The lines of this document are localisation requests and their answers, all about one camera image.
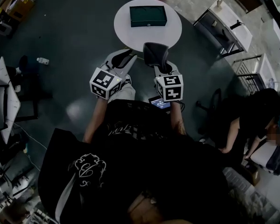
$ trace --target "person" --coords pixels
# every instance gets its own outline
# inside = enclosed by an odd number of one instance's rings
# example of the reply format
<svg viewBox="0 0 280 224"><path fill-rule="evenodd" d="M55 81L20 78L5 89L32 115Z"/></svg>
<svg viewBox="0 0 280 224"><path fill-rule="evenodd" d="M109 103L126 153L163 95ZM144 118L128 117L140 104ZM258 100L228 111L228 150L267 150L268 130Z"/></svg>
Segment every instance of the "person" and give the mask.
<svg viewBox="0 0 280 224"><path fill-rule="evenodd" d="M264 139L280 145L280 95L274 89L227 98L214 120L211 139L224 154L226 166L240 164L243 157L249 159ZM251 145L244 155L247 139Z"/></svg>
<svg viewBox="0 0 280 224"><path fill-rule="evenodd" d="M83 142L54 131L38 181L46 211L60 223L229 223L220 152L186 134L179 103L168 116L134 97L127 76L98 98Z"/></svg>

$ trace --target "dark green box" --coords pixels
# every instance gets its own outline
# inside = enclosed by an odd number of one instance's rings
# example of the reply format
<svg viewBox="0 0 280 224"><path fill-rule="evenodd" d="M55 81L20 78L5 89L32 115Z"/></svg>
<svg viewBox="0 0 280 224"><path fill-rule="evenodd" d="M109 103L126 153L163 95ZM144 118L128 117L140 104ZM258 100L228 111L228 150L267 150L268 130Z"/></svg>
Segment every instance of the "dark green box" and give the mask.
<svg viewBox="0 0 280 224"><path fill-rule="evenodd" d="M130 7L131 27L165 26L167 16L164 6Z"/></svg>

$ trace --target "cardboard box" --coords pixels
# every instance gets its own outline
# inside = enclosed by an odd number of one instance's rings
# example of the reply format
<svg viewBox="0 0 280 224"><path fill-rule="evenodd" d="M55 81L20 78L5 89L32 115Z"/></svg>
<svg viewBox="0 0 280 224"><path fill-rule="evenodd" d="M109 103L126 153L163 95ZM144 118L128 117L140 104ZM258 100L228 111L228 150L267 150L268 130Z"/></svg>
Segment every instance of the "cardboard box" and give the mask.
<svg viewBox="0 0 280 224"><path fill-rule="evenodd" d="M10 17L18 21L23 21L33 6L33 0L5 0L1 8Z"/></svg>

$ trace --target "white pants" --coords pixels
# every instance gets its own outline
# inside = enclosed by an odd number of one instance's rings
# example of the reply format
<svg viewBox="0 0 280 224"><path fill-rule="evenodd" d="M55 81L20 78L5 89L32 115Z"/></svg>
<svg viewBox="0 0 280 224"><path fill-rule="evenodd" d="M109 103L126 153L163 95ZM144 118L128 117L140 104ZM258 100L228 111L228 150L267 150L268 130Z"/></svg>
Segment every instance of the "white pants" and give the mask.
<svg viewBox="0 0 280 224"><path fill-rule="evenodd" d="M108 103L115 99L135 100L135 94L135 89L130 84L125 84L120 91L111 96Z"/></svg>

